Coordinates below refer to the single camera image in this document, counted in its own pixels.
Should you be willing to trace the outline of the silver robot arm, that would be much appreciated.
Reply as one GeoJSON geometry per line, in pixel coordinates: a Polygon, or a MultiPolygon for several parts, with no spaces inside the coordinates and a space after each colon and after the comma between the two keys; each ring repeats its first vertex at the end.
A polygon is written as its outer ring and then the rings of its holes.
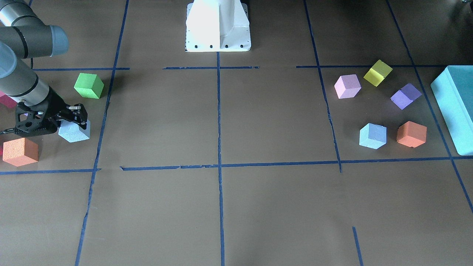
{"type": "Polygon", "coordinates": [[[64,122],[87,130],[83,104],[69,105],[45,83],[25,59],[62,55],[69,50],[66,32],[46,25],[23,0],[1,1],[1,92],[16,102],[15,126],[1,131],[20,137],[53,134],[64,122]]]}

